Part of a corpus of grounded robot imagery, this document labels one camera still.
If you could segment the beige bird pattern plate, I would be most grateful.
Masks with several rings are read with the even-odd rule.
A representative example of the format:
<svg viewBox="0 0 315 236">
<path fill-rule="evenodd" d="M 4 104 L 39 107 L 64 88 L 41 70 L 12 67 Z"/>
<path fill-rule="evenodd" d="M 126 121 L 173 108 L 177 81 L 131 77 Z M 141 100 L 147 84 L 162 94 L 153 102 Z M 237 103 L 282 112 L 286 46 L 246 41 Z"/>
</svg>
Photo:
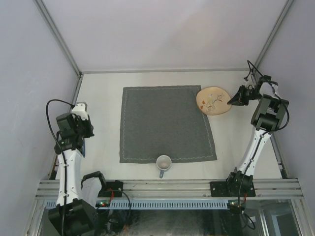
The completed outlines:
<svg viewBox="0 0 315 236">
<path fill-rule="evenodd" d="M 219 87 L 208 87 L 199 91 L 196 95 L 196 103 L 200 111 L 208 116 L 217 116 L 228 112 L 231 99 L 227 91 Z"/>
</svg>

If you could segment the grey cloth placemat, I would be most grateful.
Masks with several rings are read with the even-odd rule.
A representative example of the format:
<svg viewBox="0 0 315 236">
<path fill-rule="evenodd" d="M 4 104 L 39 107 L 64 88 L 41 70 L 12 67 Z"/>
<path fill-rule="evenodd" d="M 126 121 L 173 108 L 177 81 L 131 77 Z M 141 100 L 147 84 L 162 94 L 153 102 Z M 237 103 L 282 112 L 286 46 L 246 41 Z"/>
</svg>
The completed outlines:
<svg viewBox="0 0 315 236">
<path fill-rule="evenodd" d="M 196 103 L 200 85 L 125 87 L 120 125 L 120 163 L 216 161 L 208 117 Z"/>
</svg>

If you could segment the white mug blue handle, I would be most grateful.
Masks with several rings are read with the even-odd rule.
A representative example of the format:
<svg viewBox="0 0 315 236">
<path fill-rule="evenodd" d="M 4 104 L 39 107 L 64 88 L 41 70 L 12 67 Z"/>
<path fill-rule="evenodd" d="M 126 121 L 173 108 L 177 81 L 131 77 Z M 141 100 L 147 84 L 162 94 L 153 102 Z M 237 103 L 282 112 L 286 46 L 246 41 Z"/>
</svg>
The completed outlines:
<svg viewBox="0 0 315 236">
<path fill-rule="evenodd" d="M 172 160 L 167 155 L 161 155 L 156 160 L 157 168 L 159 169 L 159 178 L 163 178 L 164 173 L 167 172 L 172 165 Z"/>
</svg>

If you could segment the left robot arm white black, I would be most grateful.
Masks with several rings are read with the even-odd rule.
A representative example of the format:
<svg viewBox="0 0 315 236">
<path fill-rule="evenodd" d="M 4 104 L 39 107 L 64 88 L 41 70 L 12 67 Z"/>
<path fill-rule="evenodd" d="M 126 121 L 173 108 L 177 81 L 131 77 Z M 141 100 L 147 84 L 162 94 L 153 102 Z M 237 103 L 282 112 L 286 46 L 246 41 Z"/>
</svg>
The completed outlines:
<svg viewBox="0 0 315 236">
<path fill-rule="evenodd" d="M 56 207 L 48 213 L 49 220 L 62 236 L 98 233 L 101 227 L 97 208 L 105 204 L 97 203 L 97 198 L 122 196 L 121 183 L 106 182 L 100 171 L 81 176 L 85 139 L 94 136 L 87 112 L 65 113 L 56 121 L 59 130 L 53 138 L 60 165 L 60 186 Z"/>
</svg>

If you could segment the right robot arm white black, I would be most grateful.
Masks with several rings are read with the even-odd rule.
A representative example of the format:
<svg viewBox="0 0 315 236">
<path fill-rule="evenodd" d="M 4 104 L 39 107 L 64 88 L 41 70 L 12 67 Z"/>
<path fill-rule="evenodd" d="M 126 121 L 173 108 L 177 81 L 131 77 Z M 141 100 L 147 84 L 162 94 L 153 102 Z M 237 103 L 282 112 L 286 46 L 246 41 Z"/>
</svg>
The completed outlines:
<svg viewBox="0 0 315 236">
<path fill-rule="evenodd" d="M 289 102 L 279 96 L 278 83 L 270 76 L 260 77 L 253 87 L 240 86 L 228 104 L 246 106 L 251 100 L 259 103 L 251 118 L 253 132 L 247 150 L 226 180 L 210 182 L 212 197 L 254 197 L 253 176 L 263 147 L 273 133 L 288 125 Z"/>
</svg>

